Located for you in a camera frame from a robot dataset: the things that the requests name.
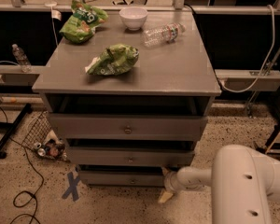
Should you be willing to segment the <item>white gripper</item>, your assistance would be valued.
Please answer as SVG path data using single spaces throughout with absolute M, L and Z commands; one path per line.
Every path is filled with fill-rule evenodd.
M 178 178 L 178 172 L 170 171 L 166 167 L 161 168 L 162 174 L 164 175 L 164 186 L 165 189 L 161 190 L 158 203 L 166 203 L 169 201 L 174 194 L 179 191 L 185 190 L 186 187 Z

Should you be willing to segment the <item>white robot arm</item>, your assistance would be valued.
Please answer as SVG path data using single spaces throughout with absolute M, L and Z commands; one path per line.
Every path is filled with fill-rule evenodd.
M 269 201 L 280 202 L 280 161 L 241 145 L 222 147 L 212 167 L 162 170 L 159 203 L 180 191 L 211 188 L 213 224 L 273 224 Z

